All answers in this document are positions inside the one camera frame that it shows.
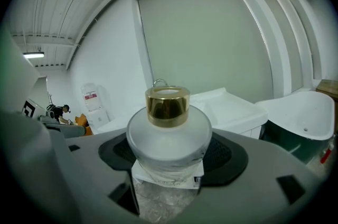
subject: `ceiling light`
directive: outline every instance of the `ceiling light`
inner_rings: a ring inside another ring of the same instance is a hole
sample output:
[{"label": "ceiling light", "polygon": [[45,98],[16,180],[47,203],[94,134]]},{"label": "ceiling light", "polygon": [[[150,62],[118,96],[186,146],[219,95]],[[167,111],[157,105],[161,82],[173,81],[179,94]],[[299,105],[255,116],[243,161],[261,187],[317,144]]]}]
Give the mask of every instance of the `ceiling light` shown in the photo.
[{"label": "ceiling light", "polygon": [[23,55],[27,59],[43,58],[44,52],[27,52],[27,53],[23,53]]}]

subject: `red sticker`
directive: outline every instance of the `red sticker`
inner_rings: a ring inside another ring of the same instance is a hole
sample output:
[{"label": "red sticker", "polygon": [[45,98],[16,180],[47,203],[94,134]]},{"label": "red sticker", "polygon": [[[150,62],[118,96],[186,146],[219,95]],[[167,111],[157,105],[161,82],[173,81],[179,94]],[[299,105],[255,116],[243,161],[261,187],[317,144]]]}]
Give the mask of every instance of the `red sticker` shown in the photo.
[{"label": "red sticker", "polygon": [[94,98],[94,97],[97,97],[97,95],[96,94],[86,95],[84,98],[85,98],[85,100],[88,100],[88,99]]}]

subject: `person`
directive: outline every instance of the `person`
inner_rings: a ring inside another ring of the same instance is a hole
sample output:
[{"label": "person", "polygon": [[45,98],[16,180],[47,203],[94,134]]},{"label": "person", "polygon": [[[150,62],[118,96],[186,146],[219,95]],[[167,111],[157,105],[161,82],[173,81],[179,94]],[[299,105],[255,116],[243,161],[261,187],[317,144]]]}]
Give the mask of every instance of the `person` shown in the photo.
[{"label": "person", "polygon": [[70,112],[68,105],[64,105],[63,107],[55,107],[55,108],[52,109],[52,111],[54,112],[54,118],[58,122],[61,121],[64,124],[67,124],[67,125],[69,124],[68,121],[66,119],[63,119],[63,117],[62,117],[63,113]]}]

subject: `white sink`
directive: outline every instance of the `white sink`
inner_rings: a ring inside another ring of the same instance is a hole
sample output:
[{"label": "white sink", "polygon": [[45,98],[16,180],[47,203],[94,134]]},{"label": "white sink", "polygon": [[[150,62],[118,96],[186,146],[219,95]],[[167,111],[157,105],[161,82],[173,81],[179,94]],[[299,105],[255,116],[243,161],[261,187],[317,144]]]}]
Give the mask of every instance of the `white sink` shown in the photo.
[{"label": "white sink", "polygon": [[213,128],[237,134],[260,127],[268,120],[265,109],[228,93],[225,88],[192,95],[190,105],[203,111]]}]

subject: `frosted glass bottle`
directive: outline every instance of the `frosted glass bottle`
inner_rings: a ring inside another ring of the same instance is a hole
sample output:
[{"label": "frosted glass bottle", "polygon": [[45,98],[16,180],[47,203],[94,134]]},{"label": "frosted glass bottle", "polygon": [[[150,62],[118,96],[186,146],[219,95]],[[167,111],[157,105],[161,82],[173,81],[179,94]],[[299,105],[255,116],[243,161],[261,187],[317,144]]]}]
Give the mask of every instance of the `frosted glass bottle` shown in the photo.
[{"label": "frosted glass bottle", "polygon": [[207,116],[189,106],[190,92],[163,86],[146,91],[147,107],[129,121],[127,140],[141,167],[159,185],[191,178],[211,140]]}]

